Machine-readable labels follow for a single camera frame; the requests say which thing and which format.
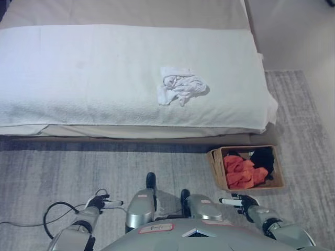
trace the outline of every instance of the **white towel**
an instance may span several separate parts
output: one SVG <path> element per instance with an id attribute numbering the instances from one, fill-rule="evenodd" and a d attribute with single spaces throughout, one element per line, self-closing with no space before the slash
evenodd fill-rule
<path id="1" fill-rule="evenodd" d="M 264 130 L 277 109 L 248 30 L 24 26 L 0 29 L 0 55 L 1 127 Z M 157 67 L 184 65 L 210 92 L 184 107 L 178 101 L 158 105 L 157 86 L 163 82 Z M 203 136 L 216 135 L 205 131 Z"/>
<path id="2" fill-rule="evenodd" d="M 163 85 L 157 87 L 157 98 L 160 105 L 169 105 L 177 97 L 180 105 L 193 96 L 206 90 L 204 81 L 195 76 L 190 69 L 161 67 Z"/>

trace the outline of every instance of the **gray rug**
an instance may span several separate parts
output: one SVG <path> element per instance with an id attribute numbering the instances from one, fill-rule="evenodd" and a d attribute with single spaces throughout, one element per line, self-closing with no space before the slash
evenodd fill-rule
<path id="1" fill-rule="evenodd" d="M 300 71 L 267 72 L 269 89 L 280 103 L 278 146 L 286 188 L 249 193 L 261 204 L 303 226 L 318 245 L 334 249 L 335 159 L 321 125 L 306 80 Z M 144 187 L 147 172 L 158 178 L 158 215 L 180 208 L 183 188 L 218 201 L 230 194 L 214 184 L 205 154 L 190 146 L 153 146 L 110 143 L 0 143 L 0 221 L 39 223 L 48 205 L 67 201 L 85 203 L 98 189 L 106 188 L 112 199 L 124 200 Z M 220 206 L 236 225 L 256 231 L 234 208 Z M 55 208 L 49 219 L 66 209 Z M 56 234 L 74 215 L 50 225 Z M 99 219 L 95 250 L 124 233 L 125 214 L 106 210 Z M 1 250 L 46 250 L 50 240 L 43 227 L 0 225 Z"/>

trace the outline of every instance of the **label sticker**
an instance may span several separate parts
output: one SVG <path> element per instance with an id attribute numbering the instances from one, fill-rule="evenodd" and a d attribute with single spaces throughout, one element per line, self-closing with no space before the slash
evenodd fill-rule
<path id="1" fill-rule="evenodd" d="M 139 234 L 149 234 L 149 233 L 156 233 L 156 232 L 166 232 L 171 231 L 174 228 L 174 224 L 172 223 L 164 223 L 164 224 L 157 224 L 151 226 L 145 226 L 138 231 Z"/>
<path id="2" fill-rule="evenodd" d="M 217 225 L 217 226 L 233 226 L 233 224 L 230 221 L 224 220 L 224 221 L 211 221 L 211 220 L 202 220 L 207 225 Z"/>

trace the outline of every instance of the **crumpled white cloth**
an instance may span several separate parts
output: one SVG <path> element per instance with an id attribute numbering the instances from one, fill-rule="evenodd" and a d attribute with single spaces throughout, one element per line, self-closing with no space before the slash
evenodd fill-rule
<path id="1" fill-rule="evenodd" d="M 157 87 L 157 98 L 160 105 L 169 105 L 177 97 L 180 105 L 194 95 L 206 90 L 204 80 L 195 76 L 190 69 L 161 67 L 163 85 Z"/>

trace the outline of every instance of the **orange cloth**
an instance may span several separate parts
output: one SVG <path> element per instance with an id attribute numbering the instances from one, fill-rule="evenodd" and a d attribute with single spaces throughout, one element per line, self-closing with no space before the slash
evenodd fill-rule
<path id="1" fill-rule="evenodd" d="M 244 161 L 240 156 L 224 157 L 227 184 L 230 189 L 248 189 L 265 181 L 269 172 L 263 168 L 254 168 L 250 160 Z"/>

